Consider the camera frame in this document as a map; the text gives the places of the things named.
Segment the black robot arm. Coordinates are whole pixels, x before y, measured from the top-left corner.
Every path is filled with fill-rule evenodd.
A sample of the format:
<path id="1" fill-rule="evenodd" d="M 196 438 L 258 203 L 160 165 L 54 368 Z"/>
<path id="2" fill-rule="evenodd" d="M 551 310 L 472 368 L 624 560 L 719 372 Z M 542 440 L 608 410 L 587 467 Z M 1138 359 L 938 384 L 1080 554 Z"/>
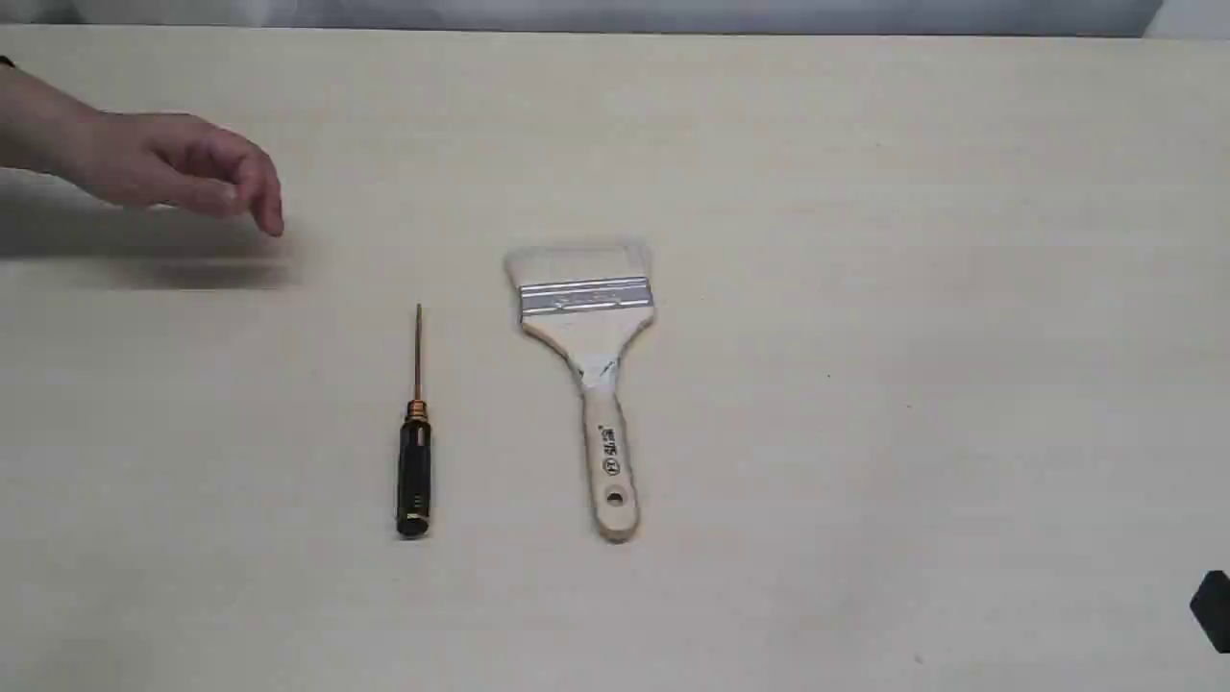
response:
<path id="1" fill-rule="evenodd" d="M 1208 572 L 1189 599 L 1189 611 L 1214 650 L 1230 651 L 1229 644 L 1230 581 L 1225 572 Z"/>

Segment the person's bare hand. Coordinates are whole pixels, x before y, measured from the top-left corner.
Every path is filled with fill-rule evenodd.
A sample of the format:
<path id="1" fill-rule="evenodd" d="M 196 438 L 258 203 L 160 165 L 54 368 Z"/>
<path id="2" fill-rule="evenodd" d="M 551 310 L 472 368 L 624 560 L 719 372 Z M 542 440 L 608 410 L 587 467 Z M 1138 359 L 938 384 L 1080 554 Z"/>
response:
<path id="1" fill-rule="evenodd" d="M 280 175 L 271 155 L 197 116 L 101 112 L 84 127 L 62 175 L 127 209 L 248 215 L 261 232 L 284 234 Z"/>

